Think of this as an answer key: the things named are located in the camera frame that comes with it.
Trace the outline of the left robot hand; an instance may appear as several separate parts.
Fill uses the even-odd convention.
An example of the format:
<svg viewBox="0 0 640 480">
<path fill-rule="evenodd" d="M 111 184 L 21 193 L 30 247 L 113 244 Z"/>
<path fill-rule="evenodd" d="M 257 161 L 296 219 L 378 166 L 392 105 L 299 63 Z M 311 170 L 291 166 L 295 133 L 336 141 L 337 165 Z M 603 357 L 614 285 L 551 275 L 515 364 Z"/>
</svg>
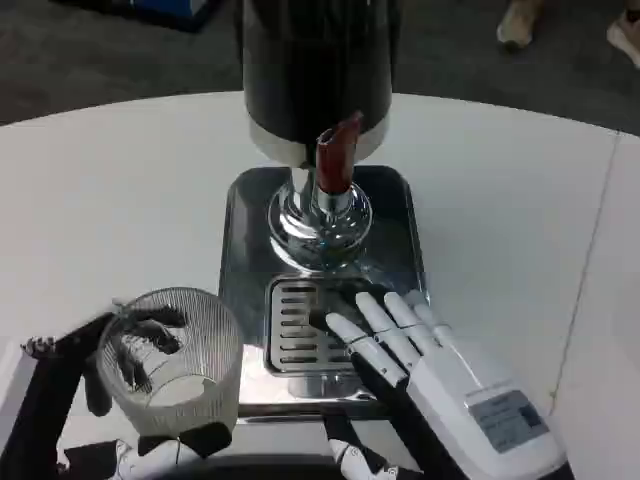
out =
<svg viewBox="0 0 640 480">
<path fill-rule="evenodd" d="M 58 460 L 58 441 L 80 383 L 86 404 L 97 417 L 112 408 L 112 397 L 99 378 L 95 353 L 103 331 L 124 320 L 134 334 L 164 353 L 178 346 L 166 333 L 183 327 L 183 314 L 169 306 L 108 311 L 59 339 L 33 337 L 17 348 L 16 364 L 2 374 L 8 385 L 1 401 L 1 476 L 4 479 L 108 479 L 121 464 L 140 466 L 144 476 L 165 474 L 186 449 L 205 459 L 230 446 L 232 432 L 219 422 L 192 428 L 179 437 L 152 435 L 136 446 L 122 440 L 81 448 L 70 465 Z"/>
</svg>

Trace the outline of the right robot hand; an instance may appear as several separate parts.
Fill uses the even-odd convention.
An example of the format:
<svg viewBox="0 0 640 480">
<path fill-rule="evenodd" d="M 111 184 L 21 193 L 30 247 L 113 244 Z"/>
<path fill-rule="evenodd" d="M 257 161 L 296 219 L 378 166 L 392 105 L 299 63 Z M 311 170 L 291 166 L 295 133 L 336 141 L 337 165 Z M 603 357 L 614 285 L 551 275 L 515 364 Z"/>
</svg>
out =
<svg viewBox="0 0 640 480">
<path fill-rule="evenodd" d="M 314 308 L 312 326 L 346 349 L 363 386 L 416 463 L 366 446 L 345 414 L 324 417 L 346 479 L 571 479 L 561 440 L 502 364 L 438 319 L 419 290 L 355 282 Z"/>
</svg>

